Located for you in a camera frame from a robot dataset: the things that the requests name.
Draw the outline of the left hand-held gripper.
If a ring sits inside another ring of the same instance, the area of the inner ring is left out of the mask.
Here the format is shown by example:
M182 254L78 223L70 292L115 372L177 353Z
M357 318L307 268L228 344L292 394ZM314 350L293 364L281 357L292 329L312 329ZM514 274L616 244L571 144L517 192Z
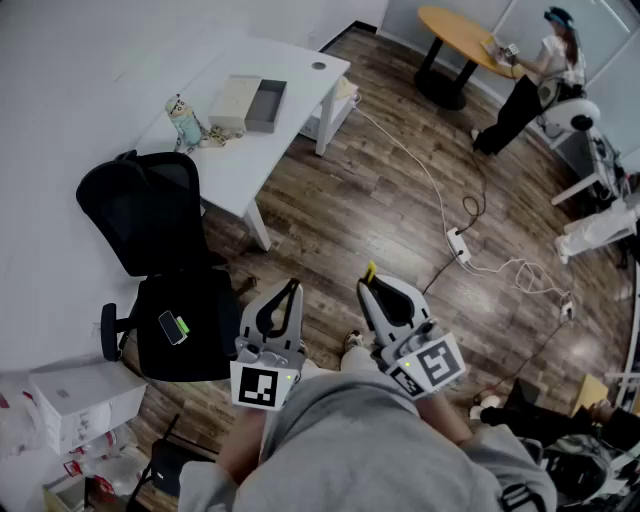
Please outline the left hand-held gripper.
M252 343L242 342L230 363L234 405L267 411L283 407L306 360L293 351L301 346L302 318L303 289L295 278L272 285L245 307L241 336Z

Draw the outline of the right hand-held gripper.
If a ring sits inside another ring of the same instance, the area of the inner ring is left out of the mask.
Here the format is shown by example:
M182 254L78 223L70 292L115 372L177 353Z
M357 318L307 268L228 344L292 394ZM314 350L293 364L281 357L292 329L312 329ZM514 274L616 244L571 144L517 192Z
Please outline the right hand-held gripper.
M359 279L356 292L366 323L381 345L372 358L412 399L433 395L466 372L453 333L425 322L429 307L414 286L378 275L370 281Z

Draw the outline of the beige storage box with drawer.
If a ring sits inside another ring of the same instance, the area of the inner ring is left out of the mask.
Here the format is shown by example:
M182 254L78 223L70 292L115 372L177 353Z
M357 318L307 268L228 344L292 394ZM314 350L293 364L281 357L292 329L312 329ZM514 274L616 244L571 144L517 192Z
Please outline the beige storage box with drawer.
M216 95L209 124L231 131L273 133L287 82L230 76Z

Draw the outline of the person's left forearm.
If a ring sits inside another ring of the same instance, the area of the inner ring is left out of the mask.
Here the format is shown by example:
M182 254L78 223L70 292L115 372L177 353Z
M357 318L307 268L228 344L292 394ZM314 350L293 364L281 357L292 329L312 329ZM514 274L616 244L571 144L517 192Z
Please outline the person's left forearm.
M258 467L266 419L264 410L240 410L222 443L216 464L238 485Z

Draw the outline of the person's right forearm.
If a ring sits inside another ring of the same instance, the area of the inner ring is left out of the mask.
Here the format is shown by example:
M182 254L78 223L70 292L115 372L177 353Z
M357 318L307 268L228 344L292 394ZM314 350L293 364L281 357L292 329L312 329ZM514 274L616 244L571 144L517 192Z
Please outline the person's right forearm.
M472 437L472 431L447 400L443 393L436 393L415 402L420 418L456 445Z

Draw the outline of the white cardboard box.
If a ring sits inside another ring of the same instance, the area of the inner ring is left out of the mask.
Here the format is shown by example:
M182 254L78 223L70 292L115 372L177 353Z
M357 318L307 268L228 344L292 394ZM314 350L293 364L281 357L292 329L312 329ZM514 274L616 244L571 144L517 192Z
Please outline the white cardboard box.
M147 383L120 362L104 362L29 376L47 444L71 452L134 418Z

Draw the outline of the person's left leg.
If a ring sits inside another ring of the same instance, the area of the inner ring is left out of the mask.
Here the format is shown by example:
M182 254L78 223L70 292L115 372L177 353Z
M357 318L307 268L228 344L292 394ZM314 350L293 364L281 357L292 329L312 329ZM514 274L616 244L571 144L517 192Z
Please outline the person's left leg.
M304 363L301 367L300 371L300 380L309 380L314 377L331 374L332 370L327 370L320 368L310 357L308 347L304 341L300 342L298 352L301 353L304 357Z

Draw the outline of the person's leg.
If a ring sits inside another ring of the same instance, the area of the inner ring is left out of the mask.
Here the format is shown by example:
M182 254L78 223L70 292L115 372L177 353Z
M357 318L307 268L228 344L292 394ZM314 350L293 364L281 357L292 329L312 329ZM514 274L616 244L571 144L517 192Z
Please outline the person's leg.
M331 374L332 370L327 370L320 368L310 357L308 347L304 341L300 342L298 352L301 353L304 357L304 363L301 367L300 371L300 380L309 380L314 377Z
M357 330L349 332L344 339L344 354L340 362L340 371L347 373L379 371L378 365L371 357L371 352L365 346L362 334Z

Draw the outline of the person's right leg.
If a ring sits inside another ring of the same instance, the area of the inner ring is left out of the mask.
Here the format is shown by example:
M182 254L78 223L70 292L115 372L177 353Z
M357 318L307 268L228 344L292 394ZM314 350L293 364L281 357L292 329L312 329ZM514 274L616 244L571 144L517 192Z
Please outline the person's right leg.
M349 332L344 339L344 354L340 362L340 371L347 373L379 371L378 365L371 357L371 352L365 346L362 334L357 330Z

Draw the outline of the person's grey sweatshirt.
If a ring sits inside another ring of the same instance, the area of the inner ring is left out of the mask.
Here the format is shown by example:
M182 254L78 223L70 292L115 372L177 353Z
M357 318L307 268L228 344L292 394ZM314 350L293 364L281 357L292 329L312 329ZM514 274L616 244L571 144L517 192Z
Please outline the person's grey sweatshirt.
M556 512L553 482L506 426L456 445L416 401L378 372L304 380L267 412L240 485L216 461L183 467L178 512Z

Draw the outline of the white desk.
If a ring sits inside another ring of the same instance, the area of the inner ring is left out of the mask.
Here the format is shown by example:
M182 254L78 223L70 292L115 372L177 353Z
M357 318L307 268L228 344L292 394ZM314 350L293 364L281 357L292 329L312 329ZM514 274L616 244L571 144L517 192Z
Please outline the white desk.
M314 70L312 64L317 61L326 68ZM325 53L244 36L221 50L181 91L194 112L206 117L231 75L287 82L272 134L247 133L223 147L198 148L189 154L198 169L201 198L243 219L264 251L270 249L271 241L256 195L316 107L321 115L315 153L324 154L335 133L337 83L349 67L348 61Z

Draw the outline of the black office chair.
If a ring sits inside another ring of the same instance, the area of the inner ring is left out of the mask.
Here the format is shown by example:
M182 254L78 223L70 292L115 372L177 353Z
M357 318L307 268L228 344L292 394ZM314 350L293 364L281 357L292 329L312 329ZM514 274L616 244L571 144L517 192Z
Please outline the black office chair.
M177 152L123 153L81 180L76 200L125 271L140 278L134 308L117 316L103 306L103 356L117 361L122 333L136 333L141 373L165 382L225 380L236 357L238 294L227 259L209 249L203 228L195 163ZM180 316L187 339L171 345L158 318Z

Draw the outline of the black metal rack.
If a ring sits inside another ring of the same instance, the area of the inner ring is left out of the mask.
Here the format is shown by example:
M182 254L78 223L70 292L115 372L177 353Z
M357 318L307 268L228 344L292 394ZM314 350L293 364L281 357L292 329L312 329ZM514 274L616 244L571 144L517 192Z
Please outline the black metal rack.
M156 489L177 498L180 493L179 477L188 462L215 462L218 452L188 440L174 432L180 418L176 414L164 435L156 440L151 449L151 458L142 472L126 505L126 512L151 512L137 502L141 488L151 483Z

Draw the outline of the pile of plastic bags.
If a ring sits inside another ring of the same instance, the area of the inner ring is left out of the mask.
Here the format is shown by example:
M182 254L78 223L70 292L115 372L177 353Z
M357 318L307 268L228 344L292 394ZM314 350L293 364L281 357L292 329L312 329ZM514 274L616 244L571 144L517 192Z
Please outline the pile of plastic bags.
M0 376L0 506L9 512L42 509L39 487L63 472L59 465L66 457L86 445L97 449L109 438L115 439L119 427L71 452L57 454L47 444L44 422L29 385L31 374Z

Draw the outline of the round wooden table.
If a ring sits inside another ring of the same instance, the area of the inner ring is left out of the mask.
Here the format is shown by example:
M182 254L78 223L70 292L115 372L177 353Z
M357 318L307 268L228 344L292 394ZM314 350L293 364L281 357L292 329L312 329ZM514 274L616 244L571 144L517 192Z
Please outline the round wooden table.
M444 7L421 6L417 10L417 16L435 39L414 76L414 82L418 90L438 107L450 111L459 111L465 107L463 88L478 66L514 81L524 75L522 66L511 66L504 59L496 61L492 53L486 50L486 42L494 43L497 49L500 47L493 36L479 24ZM432 68L444 44L466 58L464 67L455 79Z

